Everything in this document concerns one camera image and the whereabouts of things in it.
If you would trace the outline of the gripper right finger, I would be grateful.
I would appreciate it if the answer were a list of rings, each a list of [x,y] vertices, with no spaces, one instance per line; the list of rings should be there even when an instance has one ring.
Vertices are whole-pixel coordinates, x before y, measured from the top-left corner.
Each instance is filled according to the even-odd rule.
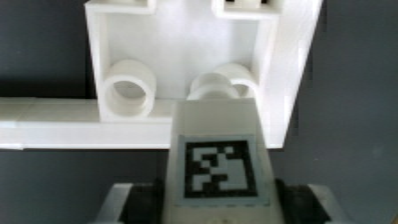
[[[275,180],[286,224],[348,224],[348,216],[325,185],[287,185]]]

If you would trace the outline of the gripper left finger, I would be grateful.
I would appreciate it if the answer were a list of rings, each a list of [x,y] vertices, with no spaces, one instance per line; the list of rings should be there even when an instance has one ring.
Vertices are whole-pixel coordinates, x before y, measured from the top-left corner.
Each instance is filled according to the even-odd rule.
[[[163,182],[115,183],[92,224],[161,224]]]

